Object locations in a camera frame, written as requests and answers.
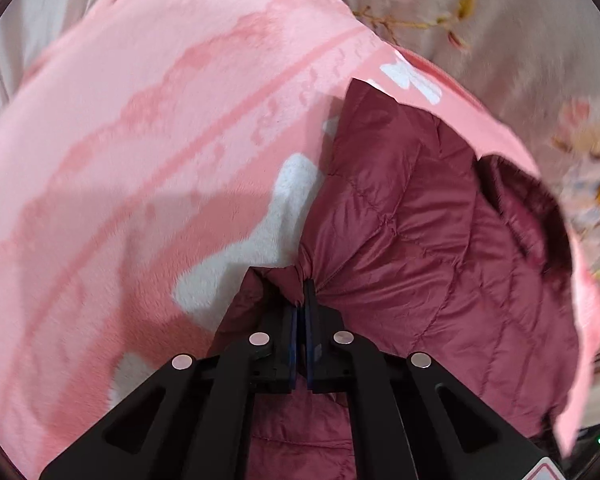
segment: quilted fabric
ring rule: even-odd
[[[555,201],[510,162],[476,160],[439,118],[362,81],[347,91],[297,264],[250,270],[212,349],[255,328],[274,285],[301,301],[305,278],[350,330],[385,352],[428,352],[526,436],[566,405],[578,339]],[[281,470],[354,478],[346,409],[333,397],[258,402],[250,478]]]

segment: pink blanket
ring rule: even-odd
[[[203,356],[249,265],[291,263],[352,77],[537,174],[340,0],[101,0],[45,52],[0,118],[0,444],[27,478],[171,356]],[[600,336],[584,306],[565,449]]]

